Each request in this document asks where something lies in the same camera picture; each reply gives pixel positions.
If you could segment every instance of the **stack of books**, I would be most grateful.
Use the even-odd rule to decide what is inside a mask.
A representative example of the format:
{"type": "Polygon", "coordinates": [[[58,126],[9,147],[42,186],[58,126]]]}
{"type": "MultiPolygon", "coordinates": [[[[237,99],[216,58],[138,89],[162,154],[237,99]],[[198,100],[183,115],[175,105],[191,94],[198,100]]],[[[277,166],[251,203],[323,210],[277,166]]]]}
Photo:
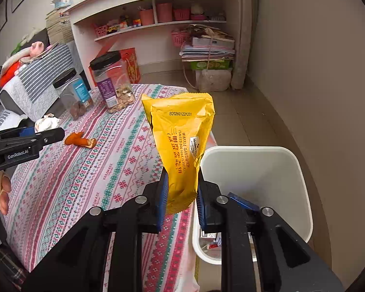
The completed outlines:
{"type": "Polygon", "coordinates": [[[235,41],[226,33],[214,27],[211,29],[212,37],[205,33],[199,37],[185,42],[181,47],[182,61],[207,61],[233,59],[235,55],[235,41]]]}

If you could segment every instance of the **pink container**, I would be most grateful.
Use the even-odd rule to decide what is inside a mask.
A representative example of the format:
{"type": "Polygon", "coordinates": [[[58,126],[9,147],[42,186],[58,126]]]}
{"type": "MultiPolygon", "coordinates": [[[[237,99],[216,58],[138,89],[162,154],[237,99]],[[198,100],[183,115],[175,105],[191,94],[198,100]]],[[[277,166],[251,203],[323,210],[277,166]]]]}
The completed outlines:
{"type": "Polygon", "coordinates": [[[172,4],[160,3],[157,4],[157,18],[159,23],[172,22],[172,4]]]}
{"type": "Polygon", "coordinates": [[[154,24],[153,9],[145,9],[139,12],[140,22],[142,26],[154,24]]]}
{"type": "Polygon", "coordinates": [[[174,9],[174,19],[176,21],[187,21],[189,20],[189,15],[191,14],[190,9],[174,9]]]}
{"type": "Polygon", "coordinates": [[[187,31],[172,32],[173,44],[176,47],[181,47],[181,45],[186,41],[187,38],[188,38],[187,31]]]}
{"type": "Polygon", "coordinates": [[[200,15],[191,14],[191,21],[204,21],[204,20],[207,20],[207,17],[203,14],[200,15]]]}
{"type": "Polygon", "coordinates": [[[102,37],[104,35],[107,35],[108,26],[104,25],[104,26],[97,27],[94,29],[94,31],[96,32],[97,37],[102,37]]]}

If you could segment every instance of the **nuts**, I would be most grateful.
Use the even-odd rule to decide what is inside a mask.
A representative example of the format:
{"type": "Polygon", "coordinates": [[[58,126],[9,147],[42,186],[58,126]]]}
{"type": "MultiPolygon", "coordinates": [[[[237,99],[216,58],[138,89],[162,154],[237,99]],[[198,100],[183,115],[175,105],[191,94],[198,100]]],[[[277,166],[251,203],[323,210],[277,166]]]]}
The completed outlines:
{"type": "Polygon", "coordinates": [[[125,107],[135,102],[135,96],[131,91],[130,85],[121,84],[117,89],[115,89],[115,92],[118,104],[108,109],[110,113],[123,110],[125,107]]]}
{"type": "Polygon", "coordinates": [[[88,107],[93,106],[92,98],[90,98],[88,101],[84,103],[82,103],[81,101],[73,103],[73,105],[69,109],[69,113],[72,115],[74,120],[78,119],[80,116],[83,116],[86,113],[87,111],[87,108],[85,107],[86,105],[88,107]]]}

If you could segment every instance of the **red cloth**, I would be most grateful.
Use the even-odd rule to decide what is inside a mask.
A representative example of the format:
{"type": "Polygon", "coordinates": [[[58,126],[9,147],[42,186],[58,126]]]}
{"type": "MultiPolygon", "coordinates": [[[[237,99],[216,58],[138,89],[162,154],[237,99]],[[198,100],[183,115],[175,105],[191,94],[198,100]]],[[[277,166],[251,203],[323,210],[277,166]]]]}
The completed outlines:
{"type": "Polygon", "coordinates": [[[6,73],[4,73],[0,78],[0,87],[2,88],[9,80],[11,80],[14,75],[15,71],[20,67],[20,61],[15,62],[6,73]]]}

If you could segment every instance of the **patterned tablecloth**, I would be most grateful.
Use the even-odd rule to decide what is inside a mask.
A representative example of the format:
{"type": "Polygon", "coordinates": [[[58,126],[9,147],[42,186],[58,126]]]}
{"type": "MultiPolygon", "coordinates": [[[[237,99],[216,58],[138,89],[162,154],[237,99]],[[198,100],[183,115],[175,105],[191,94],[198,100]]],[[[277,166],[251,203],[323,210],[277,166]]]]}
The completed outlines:
{"type": "MultiPolygon", "coordinates": [[[[73,121],[67,112],[62,115],[66,134],[85,131],[85,137],[98,140],[95,148],[59,142],[44,147],[38,159],[17,167],[5,222],[7,241],[26,269],[31,271],[92,206],[119,207],[159,179],[163,165],[140,96],[164,98],[186,89],[139,84],[133,85],[133,91],[137,101],[120,112],[107,113],[95,89],[95,106],[85,116],[73,121]]],[[[211,135],[207,147],[215,144],[211,135]]],[[[188,244],[191,214],[192,206],[168,215],[159,235],[143,235],[144,291],[199,290],[193,278],[195,254],[188,244]]]]}

